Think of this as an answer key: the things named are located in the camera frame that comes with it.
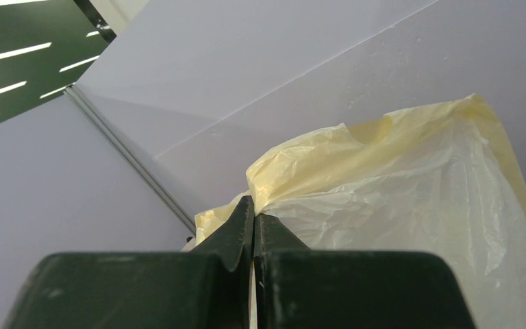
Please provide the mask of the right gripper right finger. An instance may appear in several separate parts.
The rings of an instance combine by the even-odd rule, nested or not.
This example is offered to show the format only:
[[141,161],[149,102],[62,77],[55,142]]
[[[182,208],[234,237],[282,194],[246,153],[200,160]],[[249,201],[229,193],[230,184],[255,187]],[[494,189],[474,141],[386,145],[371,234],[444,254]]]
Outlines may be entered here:
[[473,328],[453,272],[425,252],[325,251],[254,222],[259,328]]

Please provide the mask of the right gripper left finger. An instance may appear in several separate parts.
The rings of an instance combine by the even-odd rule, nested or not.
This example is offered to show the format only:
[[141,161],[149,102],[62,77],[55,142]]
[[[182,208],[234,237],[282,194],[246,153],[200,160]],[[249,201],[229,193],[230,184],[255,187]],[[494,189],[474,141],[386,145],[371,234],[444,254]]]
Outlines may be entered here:
[[248,328],[254,205],[187,252],[66,252],[43,258],[5,328]]

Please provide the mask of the pale yellow trash bag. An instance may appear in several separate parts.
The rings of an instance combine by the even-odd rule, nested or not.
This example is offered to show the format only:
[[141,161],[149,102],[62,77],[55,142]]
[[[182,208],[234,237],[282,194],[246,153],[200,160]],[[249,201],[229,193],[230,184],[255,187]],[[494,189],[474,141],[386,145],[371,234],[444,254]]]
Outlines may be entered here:
[[431,252],[478,328],[526,328],[526,183],[481,96],[308,132],[246,178],[255,213],[307,246]]

